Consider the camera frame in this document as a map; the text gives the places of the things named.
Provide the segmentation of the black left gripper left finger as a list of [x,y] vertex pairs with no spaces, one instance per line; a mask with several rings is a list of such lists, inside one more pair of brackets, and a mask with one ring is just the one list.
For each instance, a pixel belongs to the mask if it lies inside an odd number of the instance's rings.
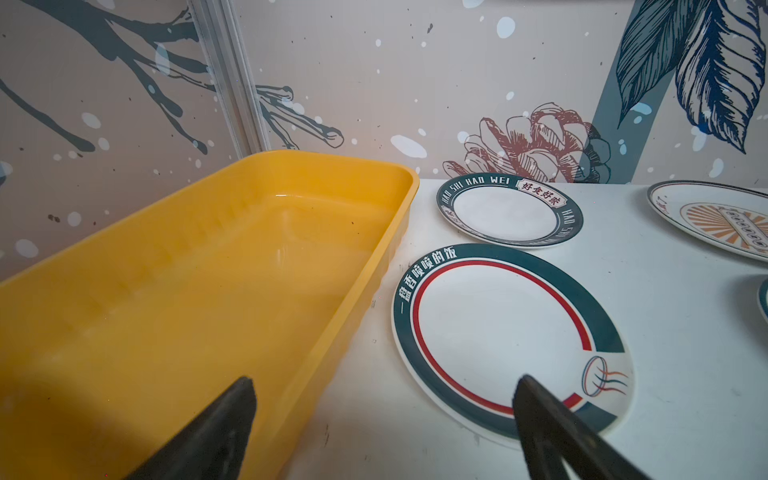
[[253,381],[240,377],[127,477],[238,478],[256,412]]

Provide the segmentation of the green red rimmed plate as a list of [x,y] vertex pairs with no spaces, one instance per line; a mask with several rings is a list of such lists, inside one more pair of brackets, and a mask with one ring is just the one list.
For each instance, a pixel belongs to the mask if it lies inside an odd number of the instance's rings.
[[614,429],[630,410],[627,343],[579,282],[537,256],[476,243],[428,252],[397,283],[391,320],[425,394],[499,445],[520,445],[513,397],[526,375],[594,432]]

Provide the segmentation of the green rimmed lettered plate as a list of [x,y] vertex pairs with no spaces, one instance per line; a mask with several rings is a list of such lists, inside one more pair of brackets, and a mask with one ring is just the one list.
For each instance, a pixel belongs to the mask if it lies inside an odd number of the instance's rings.
[[561,245],[584,227],[584,214],[569,195],[529,178],[471,173],[444,182],[436,205],[461,232],[487,243],[518,249]]

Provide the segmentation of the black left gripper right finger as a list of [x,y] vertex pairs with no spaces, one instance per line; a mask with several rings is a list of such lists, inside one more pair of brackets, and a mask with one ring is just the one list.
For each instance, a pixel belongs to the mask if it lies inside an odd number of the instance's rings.
[[645,479],[647,475],[594,433],[533,376],[518,381],[513,410],[529,476]]

